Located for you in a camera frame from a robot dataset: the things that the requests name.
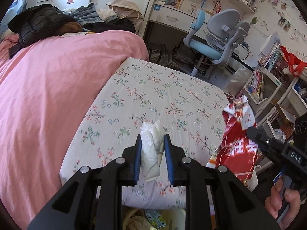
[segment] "desk drawer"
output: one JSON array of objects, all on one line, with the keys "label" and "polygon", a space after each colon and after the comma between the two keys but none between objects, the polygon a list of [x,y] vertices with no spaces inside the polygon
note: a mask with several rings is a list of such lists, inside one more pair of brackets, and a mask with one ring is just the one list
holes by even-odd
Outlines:
[{"label": "desk drawer", "polygon": [[155,5],[151,13],[150,16],[151,21],[167,24],[186,32],[189,31],[194,19],[193,17],[171,8],[163,6],[159,6],[157,8],[157,6],[159,5]]},{"label": "desk drawer", "polygon": [[202,27],[200,28],[200,30],[198,30],[198,31],[195,33],[196,36],[198,36],[199,38],[202,38],[202,39],[204,39],[204,40],[207,40],[207,34],[211,34],[211,33],[210,33],[209,30],[207,29],[207,24],[206,24],[206,23],[204,23],[204,24],[202,25]]}]

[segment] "bed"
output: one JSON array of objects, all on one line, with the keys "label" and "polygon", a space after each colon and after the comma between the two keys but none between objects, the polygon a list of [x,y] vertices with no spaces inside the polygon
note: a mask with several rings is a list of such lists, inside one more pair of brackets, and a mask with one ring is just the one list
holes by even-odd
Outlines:
[{"label": "bed", "polygon": [[[20,50],[0,44],[0,199],[21,229],[82,165],[106,165],[135,143],[142,122],[160,119],[173,144],[206,164],[225,129],[223,92],[149,62],[143,40],[125,31],[50,37]],[[140,176],[123,204],[185,206],[165,158],[157,181]]]},{"label": "bed", "polygon": [[54,36],[8,49],[0,43],[0,199],[21,229],[61,187],[67,149],[105,83],[128,58],[147,60],[146,45],[126,31]]},{"label": "bed", "polygon": [[[221,89],[187,74],[128,58],[102,88],[68,148],[60,170],[64,184],[82,166],[105,166],[133,146],[142,122],[161,120],[165,134],[185,154],[206,165],[225,130]],[[123,187],[122,203],[145,209],[185,207],[185,187],[168,181],[165,156],[160,177]]]}]

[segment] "red snack bag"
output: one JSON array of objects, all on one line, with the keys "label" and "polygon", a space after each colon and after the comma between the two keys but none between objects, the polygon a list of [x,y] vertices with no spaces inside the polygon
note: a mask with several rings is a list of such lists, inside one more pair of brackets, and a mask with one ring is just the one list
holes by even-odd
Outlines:
[{"label": "red snack bag", "polygon": [[216,155],[216,166],[225,165],[244,182],[251,179],[257,159],[258,145],[246,136],[246,129],[256,126],[246,96],[234,99],[223,110],[226,129]]}]

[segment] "drawer handle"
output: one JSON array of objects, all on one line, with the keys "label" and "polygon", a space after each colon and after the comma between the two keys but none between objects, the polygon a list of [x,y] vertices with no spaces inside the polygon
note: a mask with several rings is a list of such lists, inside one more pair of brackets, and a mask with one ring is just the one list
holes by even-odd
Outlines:
[{"label": "drawer handle", "polygon": [[179,21],[179,19],[178,18],[175,18],[175,17],[171,17],[171,16],[166,16],[167,17],[167,19],[169,19],[170,21],[171,21],[171,19],[173,19],[173,20],[175,20],[175,21]]}]

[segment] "leaf decoration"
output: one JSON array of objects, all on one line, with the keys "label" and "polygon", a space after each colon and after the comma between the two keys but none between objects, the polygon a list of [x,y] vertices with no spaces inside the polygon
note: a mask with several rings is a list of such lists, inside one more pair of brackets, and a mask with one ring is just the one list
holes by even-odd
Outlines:
[{"label": "leaf decoration", "polygon": [[254,17],[253,19],[251,19],[251,24],[256,24],[258,22],[258,18]]}]

